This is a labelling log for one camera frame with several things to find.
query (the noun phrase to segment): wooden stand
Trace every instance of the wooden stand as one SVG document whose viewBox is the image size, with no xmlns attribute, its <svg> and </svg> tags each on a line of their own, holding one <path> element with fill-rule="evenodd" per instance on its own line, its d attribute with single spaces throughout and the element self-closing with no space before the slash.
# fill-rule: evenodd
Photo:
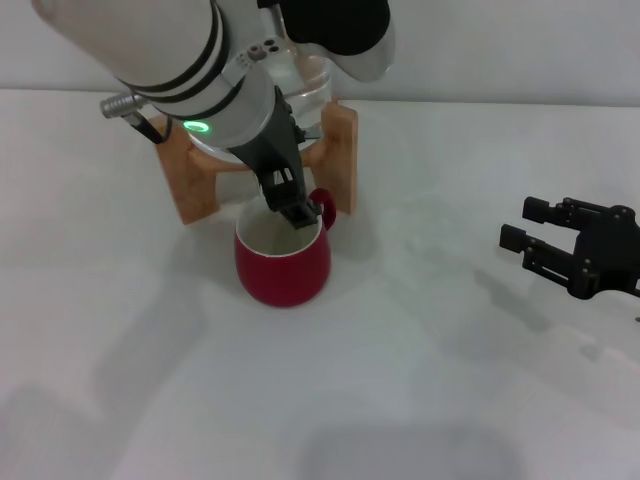
<svg viewBox="0 0 640 480">
<path fill-rule="evenodd" d="M 166 118 L 153 125 L 164 133 Z M 305 167 L 311 168 L 316 186 L 331 192 L 338 210 L 352 214 L 358 189 L 358 114 L 337 103 L 322 113 L 324 137 L 302 152 Z M 216 179 L 220 173 L 246 172 L 248 167 L 207 155 L 191 142 L 183 128 L 174 128 L 166 143 L 157 146 L 178 213 L 185 225 L 220 210 Z"/>
</svg>

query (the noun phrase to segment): white wall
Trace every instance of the white wall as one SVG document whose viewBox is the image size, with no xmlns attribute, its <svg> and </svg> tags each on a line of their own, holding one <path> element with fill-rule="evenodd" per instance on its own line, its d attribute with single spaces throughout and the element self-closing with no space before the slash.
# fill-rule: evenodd
<svg viewBox="0 0 640 480">
<path fill-rule="evenodd" d="M 391 3 L 396 66 L 374 85 L 339 78 L 342 97 L 640 105 L 637 0 Z M 0 0 L 0 62 L 0 87 L 117 87 L 29 0 Z"/>
</svg>

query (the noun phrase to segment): mug rim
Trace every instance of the mug rim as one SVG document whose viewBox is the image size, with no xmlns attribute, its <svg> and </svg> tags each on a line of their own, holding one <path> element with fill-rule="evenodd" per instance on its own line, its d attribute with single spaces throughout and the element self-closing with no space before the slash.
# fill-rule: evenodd
<svg viewBox="0 0 640 480">
<path fill-rule="evenodd" d="M 318 215 L 318 217 L 317 217 L 318 218 L 318 223 L 316 224 L 316 234 L 313 236 L 313 239 L 309 243 L 307 243 L 304 247 L 302 247 L 299 250 L 296 250 L 295 252 L 286 253 L 284 255 L 270 255 L 268 253 L 259 252 L 259 251 L 255 250 L 255 249 L 251 248 L 244 241 L 244 239 L 242 238 L 242 235 L 240 235 L 240 223 L 242 222 L 243 218 L 247 214 L 247 211 L 258 202 L 265 202 L 265 199 L 262 198 L 262 197 L 256 197 L 253 200 L 250 200 L 249 202 L 247 202 L 244 205 L 244 207 L 242 207 L 242 212 L 240 212 L 240 216 L 236 220 L 236 238 L 240 241 L 242 246 L 244 248 L 246 248 L 247 250 L 249 250 L 251 253 L 253 253 L 255 255 L 258 255 L 259 257 L 263 257 L 263 258 L 289 258 L 289 257 L 294 257 L 294 256 L 299 255 L 300 253 L 304 252 L 305 250 L 308 250 L 312 245 L 314 245 L 318 241 L 318 238 L 320 238 L 320 234 L 322 233 L 322 230 L 323 230 L 323 227 L 324 227 L 324 222 L 322 220 L 322 215 Z M 268 213 L 274 213 L 269 209 L 269 207 L 267 206 L 266 203 L 264 203 L 263 205 L 260 205 L 260 207 L 263 209 L 263 211 L 266 211 Z"/>
</svg>

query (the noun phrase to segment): metal connector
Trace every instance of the metal connector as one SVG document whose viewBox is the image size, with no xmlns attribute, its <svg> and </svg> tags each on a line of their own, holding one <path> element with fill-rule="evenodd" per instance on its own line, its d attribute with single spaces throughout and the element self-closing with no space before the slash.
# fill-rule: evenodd
<svg viewBox="0 0 640 480">
<path fill-rule="evenodd" d="M 134 93 L 121 93 L 100 102 L 100 111 L 105 118 L 127 117 L 133 115 L 149 101 Z"/>
</svg>

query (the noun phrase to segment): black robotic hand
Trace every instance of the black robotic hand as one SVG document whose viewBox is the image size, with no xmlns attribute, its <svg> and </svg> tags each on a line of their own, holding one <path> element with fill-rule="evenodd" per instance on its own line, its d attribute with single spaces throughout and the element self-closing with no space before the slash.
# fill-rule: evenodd
<svg viewBox="0 0 640 480">
<path fill-rule="evenodd" d="M 588 300 L 605 290 L 618 290 L 640 297 L 640 227 L 629 207 L 601 207 L 565 198 L 551 207 L 549 202 L 529 197 L 523 218 L 552 223 L 580 232 L 573 255 L 504 225 L 500 246 L 524 252 L 522 266 L 563 287 L 569 294 Z"/>
</svg>

